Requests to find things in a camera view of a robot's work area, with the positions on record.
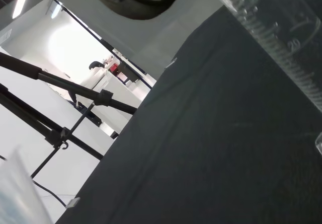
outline lab equipment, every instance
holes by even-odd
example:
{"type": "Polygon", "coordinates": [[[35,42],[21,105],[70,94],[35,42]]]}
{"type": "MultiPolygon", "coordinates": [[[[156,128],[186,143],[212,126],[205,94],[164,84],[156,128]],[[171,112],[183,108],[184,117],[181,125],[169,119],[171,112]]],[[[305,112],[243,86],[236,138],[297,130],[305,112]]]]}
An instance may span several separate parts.
{"type": "MultiPolygon", "coordinates": [[[[322,111],[321,21],[306,2],[304,0],[222,1],[262,48],[322,111]]],[[[321,152],[322,148],[318,145],[317,148],[321,152]]]]}

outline ceiling light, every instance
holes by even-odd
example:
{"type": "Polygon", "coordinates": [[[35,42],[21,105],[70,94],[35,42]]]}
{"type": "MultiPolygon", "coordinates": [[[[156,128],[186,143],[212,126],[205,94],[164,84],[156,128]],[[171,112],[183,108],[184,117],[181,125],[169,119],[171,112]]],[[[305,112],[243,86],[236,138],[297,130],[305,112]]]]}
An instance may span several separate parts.
{"type": "Polygon", "coordinates": [[[57,15],[58,15],[58,13],[60,12],[60,10],[61,10],[61,5],[57,5],[56,6],[56,8],[55,8],[55,10],[54,10],[54,12],[52,13],[52,15],[51,15],[51,18],[52,19],[54,19],[54,18],[56,18],[57,17],[57,15]]]}
{"type": "Polygon", "coordinates": [[[20,15],[22,9],[24,8],[25,2],[26,2],[26,0],[18,0],[17,1],[16,8],[15,8],[14,14],[12,16],[13,19],[20,15]]]}

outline black fabric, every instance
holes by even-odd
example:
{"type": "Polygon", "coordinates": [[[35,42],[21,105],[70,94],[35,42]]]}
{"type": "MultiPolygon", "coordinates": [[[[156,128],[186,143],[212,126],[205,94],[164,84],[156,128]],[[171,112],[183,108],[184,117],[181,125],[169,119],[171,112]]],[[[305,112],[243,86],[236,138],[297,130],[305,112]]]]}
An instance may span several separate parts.
{"type": "Polygon", "coordinates": [[[104,64],[102,64],[98,61],[94,61],[90,64],[89,69],[93,69],[95,67],[103,67],[104,68],[105,66],[104,66],[104,64]]]}
{"type": "Polygon", "coordinates": [[[57,223],[320,223],[315,106],[224,8],[176,58],[57,223]]]}

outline white wall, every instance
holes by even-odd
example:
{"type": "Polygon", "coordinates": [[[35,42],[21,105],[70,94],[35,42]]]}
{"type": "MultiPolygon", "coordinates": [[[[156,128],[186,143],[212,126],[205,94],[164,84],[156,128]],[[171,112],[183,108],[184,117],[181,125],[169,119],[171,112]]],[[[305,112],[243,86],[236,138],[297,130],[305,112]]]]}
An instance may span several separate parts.
{"type": "MultiPolygon", "coordinates": [[[[31,80],[0,67],[0,83],[32,107],[69,129],[80,118],[80,113],[66,100],[41,81],[31,80]]],[[[31,174],[53,151],[44,137],[0,105],[0,155],[4,157],[19,148],[27,171],[31,174]]],[[[88,119],[75,131],[75,136],[104,154],[113,140],[88,119]]],[[[98,164],[98,160],[70,143],[67,150],[60,150],[36,176],[39,184],[49,188],[68,202],[77,194],[85,180],[98,164]]],[[[40,191],[53,221],[64,212],[63,206],[47,192],[40,191]]]]}
{"type": "Polygon", "coordinates": [[[99,0],[59,0],[92,30],[155,79],[204,20],[222,6],[219,0],[177,0],[152,20],[117,15],[99,0]]]}
{"type": "Polygon", "coordinates": [[[102,61],[110,56],[104,46],[65,12],[55,19],[46,15],[32,28],[12,39],[4,49],[12,56],[41,68],[52,64],[57,68],[57,73],[53,74],[65,78],[64,72],[76,83],[88,75],[93,61],[102,61]]]}

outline ceiling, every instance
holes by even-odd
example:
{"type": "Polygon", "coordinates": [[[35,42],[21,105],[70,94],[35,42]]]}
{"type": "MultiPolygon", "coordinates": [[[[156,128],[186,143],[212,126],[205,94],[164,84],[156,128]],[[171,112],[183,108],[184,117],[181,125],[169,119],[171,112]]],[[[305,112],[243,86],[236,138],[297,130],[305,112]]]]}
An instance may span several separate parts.
{"type": "Polygon", "coordinates": [[[11,30],[11,34],[0,46],[5,46],[12,39],[41,20],[46,15],[51,2],[52,0],[26,0],[21,15],[14,20],[12,19],[12,13],[15,9],[16,0],[2,8],[0,10],[0,38],[9,30],[11,30]]]}

